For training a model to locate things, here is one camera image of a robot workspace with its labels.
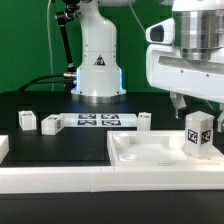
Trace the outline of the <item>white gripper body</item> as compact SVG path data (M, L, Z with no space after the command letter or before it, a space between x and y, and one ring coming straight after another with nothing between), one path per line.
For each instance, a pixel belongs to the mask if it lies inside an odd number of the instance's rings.
M224 48L213 51L208 61L191 61L172 46L151 44L146 74L152 87L224 103Z

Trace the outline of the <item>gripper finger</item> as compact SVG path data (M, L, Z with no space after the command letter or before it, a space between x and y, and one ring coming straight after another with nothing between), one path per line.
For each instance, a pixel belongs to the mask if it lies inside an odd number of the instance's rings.
M221 113L217 119L218 132L224 133L224 104L220 104Z
M181 119L184 116L183 112L187 108L184 96L180 93L171 92L170 99L175 108L175 117Z

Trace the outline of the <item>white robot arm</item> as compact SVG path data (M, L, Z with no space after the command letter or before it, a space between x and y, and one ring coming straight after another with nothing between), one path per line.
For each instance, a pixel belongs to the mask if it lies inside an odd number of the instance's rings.
M224 132L224 0L156 0L172 8L172 17L145 31L146 76L166 90L177 110L186 95L217 102L222 113L217 129ZM83 37L83 59L73 95L88 102L106 102L122 95L116 64L116 28L103 18L100 6L125 6L136 0L81 0L77 11Z

